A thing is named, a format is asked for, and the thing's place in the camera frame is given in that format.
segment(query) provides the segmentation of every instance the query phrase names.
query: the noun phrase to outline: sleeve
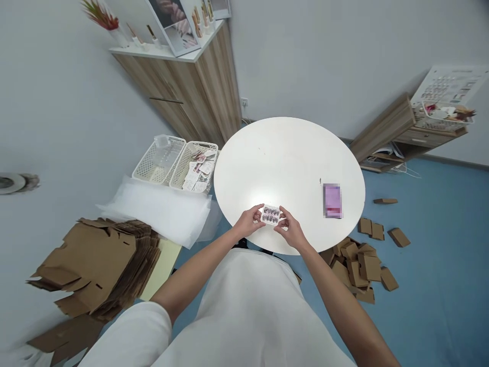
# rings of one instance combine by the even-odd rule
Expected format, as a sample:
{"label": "sleeve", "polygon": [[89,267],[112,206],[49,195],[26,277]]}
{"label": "sleeve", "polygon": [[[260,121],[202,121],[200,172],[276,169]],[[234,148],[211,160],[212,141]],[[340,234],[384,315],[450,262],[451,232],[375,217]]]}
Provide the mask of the sleeve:
{"label": "sleeve", "polygon": [[155,302],[124,312],[81,360],[79,367],[151,366],[171,341],[168,313]]}

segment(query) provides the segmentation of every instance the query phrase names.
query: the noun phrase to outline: picture frame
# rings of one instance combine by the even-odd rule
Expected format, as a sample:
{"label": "picture frame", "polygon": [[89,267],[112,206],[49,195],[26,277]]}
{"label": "picture frame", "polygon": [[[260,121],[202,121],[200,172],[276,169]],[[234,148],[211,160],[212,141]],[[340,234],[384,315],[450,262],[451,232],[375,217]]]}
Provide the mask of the picture frame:
{"label": "picture frame", "polygon": [[231,18],[231,4],[229,0],[210,0],[210,3],[216,20]]}
{"label": "picture frame", "polygon": [[176,57],[202,48],[185,0],[146,0]]}

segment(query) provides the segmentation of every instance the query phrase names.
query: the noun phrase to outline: yellow board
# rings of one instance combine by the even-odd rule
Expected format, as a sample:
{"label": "yellow board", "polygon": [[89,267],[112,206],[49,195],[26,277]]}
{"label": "yellow board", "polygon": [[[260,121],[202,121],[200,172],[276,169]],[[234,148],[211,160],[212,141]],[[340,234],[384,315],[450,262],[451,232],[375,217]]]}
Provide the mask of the yellow board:
{"label": "yellow board", "polygon": [[140,296],[143,301],[149,301],[161,285],[170,277],[178,254],[182,249],[180,245],[170,240],[160,240],[158,247],[161,250],[161,255],[143,290],[143,294]]}

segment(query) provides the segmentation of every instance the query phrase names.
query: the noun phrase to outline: wooden cabinet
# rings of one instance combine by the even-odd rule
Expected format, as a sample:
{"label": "wooden cabinet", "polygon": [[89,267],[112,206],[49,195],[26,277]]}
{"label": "wooden cabinet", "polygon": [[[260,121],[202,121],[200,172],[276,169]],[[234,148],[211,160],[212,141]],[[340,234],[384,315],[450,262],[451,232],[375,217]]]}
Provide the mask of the wooden cabinet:
{"label": "wooden cabinet", "polygon": [[[363,130],[350,144],[350,149],[362,169],[380,173],[467,133],[465,127],[455,132],[443,132],[415,125],[415,116],[406,93]],[[390,142],[396,144],[404,158],[394,154],[375,153]]]}
{"label": "wooden cabinet", "polygon": [[192,57],[118,51],[116,60],[158,112],[187,141],[224,143],[241,125],[229,28],[221,21],[215,35]]}

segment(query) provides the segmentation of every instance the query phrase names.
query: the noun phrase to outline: press-on nail set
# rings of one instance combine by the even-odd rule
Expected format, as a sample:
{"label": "press-on nail set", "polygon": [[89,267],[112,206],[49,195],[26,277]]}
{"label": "press-on nail set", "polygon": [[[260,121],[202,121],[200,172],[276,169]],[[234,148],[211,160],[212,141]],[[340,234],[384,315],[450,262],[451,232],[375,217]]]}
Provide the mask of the press-on nail set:
{"label": "press-on nail set", "polygon": [[272,226],[276,226],[280,220],[280,209],[276,206],[267,205],[262,209],[261,221],[266,224],[271,224]]}

